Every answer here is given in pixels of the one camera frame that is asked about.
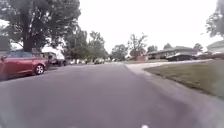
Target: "tree trunk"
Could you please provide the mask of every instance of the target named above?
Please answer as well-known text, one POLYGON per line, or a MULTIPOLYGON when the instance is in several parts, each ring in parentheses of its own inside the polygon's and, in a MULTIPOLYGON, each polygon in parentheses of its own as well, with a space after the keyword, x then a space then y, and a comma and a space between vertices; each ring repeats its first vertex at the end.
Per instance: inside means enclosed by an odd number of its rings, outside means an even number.
POLYGON ((135 50, 135 52, 134 52, 134 60, 137 61, 137 58, 138 58, 138 53, 137 53, 137 50, 135 50))
POLYGON ((29 40, 24 40, 23 41, 23 50, 26 52, 32 52, 32 42, 30 42, 29 40))

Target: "white sky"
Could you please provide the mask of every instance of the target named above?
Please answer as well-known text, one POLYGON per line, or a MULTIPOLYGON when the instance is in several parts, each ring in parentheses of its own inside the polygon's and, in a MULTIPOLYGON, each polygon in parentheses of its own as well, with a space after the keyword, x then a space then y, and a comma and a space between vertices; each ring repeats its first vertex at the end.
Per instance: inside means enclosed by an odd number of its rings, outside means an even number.
POLYGON ((204 47, 221 38, 209 38, 205 23, 216 0, 80 0, 79 24, 88 32, 101 33, 110 52, 127 44, 131 33, 148 35, 147 44, 162 49, 172 46, 204 47))

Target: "parked car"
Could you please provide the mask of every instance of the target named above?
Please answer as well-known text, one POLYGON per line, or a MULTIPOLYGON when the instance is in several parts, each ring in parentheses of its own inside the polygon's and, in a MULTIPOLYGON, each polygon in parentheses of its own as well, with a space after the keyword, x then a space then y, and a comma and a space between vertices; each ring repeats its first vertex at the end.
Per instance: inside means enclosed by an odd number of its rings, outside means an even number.
POLYGON ((48 60, 51 65, 54 65, 54 66, 67 65, 67 61, 65 60, 65 57, 61 53, 55 54, 53 52, 44 52, 44 54, 48 56, 48 60))
POLYGON ((184 61, 184 60, 196 60, 195 56, 188 54, 176 54, 173 56, 166 57, 168 61, 184 61))
POLYGON ((94 64, 104 64, 104 59, 98 58, 94 61, 94 64))
POLYGON ((212 59, 212 53, 211 52, 203 52, 201 54, 196 55, 198 60, 204 60, 204 59, 212 59))
POLYGON ((11 51, 1 56, 0 78, 21 75, 41 75, 47 69, 48 60, 23 51, 11 51))
POLYGON ((212 53, 212 59, 224 59, 224 53, 222 52, 212 53))

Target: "tree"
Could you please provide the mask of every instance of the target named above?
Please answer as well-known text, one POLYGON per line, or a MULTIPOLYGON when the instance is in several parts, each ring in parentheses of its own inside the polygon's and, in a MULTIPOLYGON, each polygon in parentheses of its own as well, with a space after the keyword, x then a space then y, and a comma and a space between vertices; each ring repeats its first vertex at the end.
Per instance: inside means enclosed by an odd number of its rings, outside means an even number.
POLYGON ((96 58, 106 58, 108 53, 104 48, 105 41, 99 32, 92 31, 90 33, 91 40, 89 42, 90 57, 95 60, 96 58))
POLYGON ((71 59, 85 59, 89 56, 87 43, 87 32, 79 28, 76 33, 72 33, 66 38, 65 54, 71 59))
POLYGON ((155 46, 155 45, 151 45, 151 46, 149 46, 148 47, 148 53, 149 52, 154 52, 154 51, 158 51, 158 47, 157 46, 155 46))
POLYGON ((167 49, 167 48, 172 48, 172 46, 170 45, 170 43, 167 43, 166 45, 164 45, 163 49, 167 49))
POLYGON ((194 49, 197 50, 198 52, 201 52, 202 49, 203 49, 203 47, 201 46, 201 44, 196 43, 196 44, 194 45, 194 49))
POLYGON ((128 54, 128 48, 124 44, 115 45, 112 49, 112 58, 119 59, 121 61, 125 60, 125 56, 128 54))
POLYGON ((224 37, 224 0, 218 0, 215 12, 206 21, 207 33, 211 37, 220 35, 224 37))
POLYGON ((7 35, 22 42, 25 51, 58 44, 77 26, 80 16, 78 0, 1 0, 0 19, 9 22, 7 35))
POLYGON ((131 50, 130 55, 136 60, 138 56, 145 53, 147 35, 142 34, 140 37, 137 37, 135 34, 131 34, 130 40, 128 41, 128 47, 131 50))

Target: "road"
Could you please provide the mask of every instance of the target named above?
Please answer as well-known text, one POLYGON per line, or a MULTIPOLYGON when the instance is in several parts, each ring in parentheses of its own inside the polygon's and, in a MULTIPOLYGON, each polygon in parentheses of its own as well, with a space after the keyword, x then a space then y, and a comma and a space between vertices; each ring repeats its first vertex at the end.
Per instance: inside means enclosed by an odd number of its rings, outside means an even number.
POLYGON ((125 65, 71 66, 0 83, 2 128, 202 128, 125 65))

